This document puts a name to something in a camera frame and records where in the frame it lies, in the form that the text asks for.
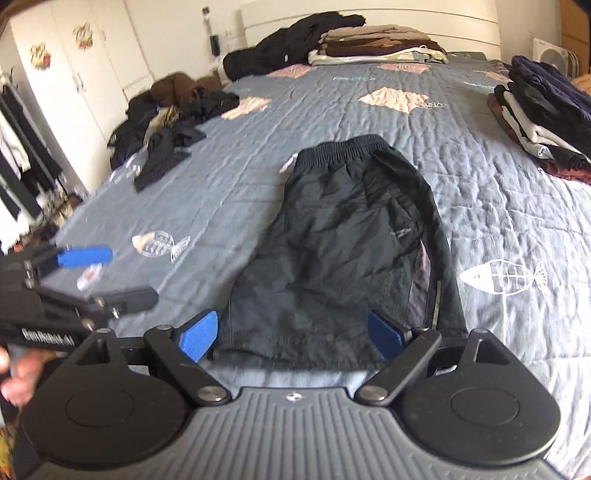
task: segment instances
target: gray bedspread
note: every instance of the gray bedspread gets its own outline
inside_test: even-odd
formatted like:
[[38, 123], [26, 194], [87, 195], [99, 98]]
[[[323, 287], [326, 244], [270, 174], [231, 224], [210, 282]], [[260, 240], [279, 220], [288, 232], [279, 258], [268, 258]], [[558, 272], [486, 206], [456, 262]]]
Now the gray bedspread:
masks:
[[[486, 104], [498, 81], [491, 64], [450, 60], [398, 70], [293, 67], [242, 79], [229, 90], [270, 101], [202, 125], [207, 138], [191, 157], [141, 194], [132, 175], [145, 153], [136, 156], [76, 211], [59, 243], [113, 249], [87, 293], [144, 284], [160, 293], [153, 312], [113, 322], [119, 335], [180, 325], [202, 309], [221, 313], [281, 206], [289, 175], [281, 167], [302, 148], [379, 134], [433, 189], [468, 327], [493, 331], [559, 402], [563, 422], [549, 461], [569, 478], [589, 475], [591, 187], [547, 176], [501, 130]], [[81, 294], [80, 273], [48, 282]], [[206, 366], [234, 393], [243, 385], [355, 390], [371, 374]]]

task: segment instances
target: brown folded clothing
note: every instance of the brown folded clothing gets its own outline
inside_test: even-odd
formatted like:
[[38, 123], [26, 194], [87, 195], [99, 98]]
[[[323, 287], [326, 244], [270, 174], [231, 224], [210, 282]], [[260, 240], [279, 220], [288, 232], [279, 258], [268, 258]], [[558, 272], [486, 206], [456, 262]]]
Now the brown folded clothing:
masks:
[[360, 42], [331, 42], [326, 44], [326, 47], [319, 51], [319, 53], [328, 55], [330, 57], [356, 57], [356, 56], [377, 56], [389, 55], [407, 48], [416, 48], [425, 46], [430, 50], [437, 50], [443, 53], [446, 51], [433, 40], [388, 40], [380, 39], [370, 41], [367, 43], [360, 43], [351, 45], [352, 43]]
[[219, 76], [202, 77], [193, 80], [186, 73], [177, 72], [158, 80], [150, 89], [150, 96], [160, 106], [186, 105], [201, 98], [200, 90], [215, 92], [222, 89]]
[[430, 40], [429, 36], [415, 28], [400, 25], [364, 25], [363, 27], [343, 27], [329, 30], [320, 37], [319, 44], [344, 40], [371, 40], [389, 38], [390, 40]]

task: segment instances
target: headboard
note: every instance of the headboard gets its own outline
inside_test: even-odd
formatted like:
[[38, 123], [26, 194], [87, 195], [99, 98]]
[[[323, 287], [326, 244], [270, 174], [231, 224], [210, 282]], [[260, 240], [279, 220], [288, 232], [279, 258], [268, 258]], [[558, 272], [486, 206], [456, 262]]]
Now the headboard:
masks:
[[255, 0], [241, 5], [249, 46], [308, 15], [337, 11], [363, 15], [368, 24], [424, 31], [447, 51], [481, 51], [501, 58], [495, 0]]

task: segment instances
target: white wardrobe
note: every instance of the white wardrobe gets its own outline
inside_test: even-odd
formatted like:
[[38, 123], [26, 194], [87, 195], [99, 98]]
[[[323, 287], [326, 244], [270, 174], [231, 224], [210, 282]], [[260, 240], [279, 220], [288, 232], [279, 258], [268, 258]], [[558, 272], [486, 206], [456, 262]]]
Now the white wardrobe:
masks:
[[[4, 35], [18, 51], [15, 71], [26, 76], [53, 137], [92, 192], [111, 172], [106, 144], [128, 100], [153, 83], [124, 0], [45, 2], [12, 18]], [[48, 63], [42, 68], [32, 58], [39, 46]], [[14, 67], [1, 57], [0, 64]]]

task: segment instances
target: white fish print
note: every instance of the white fish print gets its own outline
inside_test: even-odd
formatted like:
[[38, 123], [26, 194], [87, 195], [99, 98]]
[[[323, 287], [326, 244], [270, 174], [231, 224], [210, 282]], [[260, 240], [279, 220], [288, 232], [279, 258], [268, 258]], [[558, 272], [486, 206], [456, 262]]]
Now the white fish print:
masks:
[[189, 246], [190, 241], [191, 237], [186, 236], [175, 244], [173, 236], [162, 230], [135, 235], [131, 239], [131, 243], [139, 254], [145, 257], [157, 258], [170, 253], [170, 261], [172, 263], [178, 260]]
[[460, 273], [460, 280], [491, 295], [516, 295], [530, 288], [533, 282], [543, 292], [549, 291], [548, 275], [543, 262], [532, 273], [523, 265], [497, 258], [468, 268]]

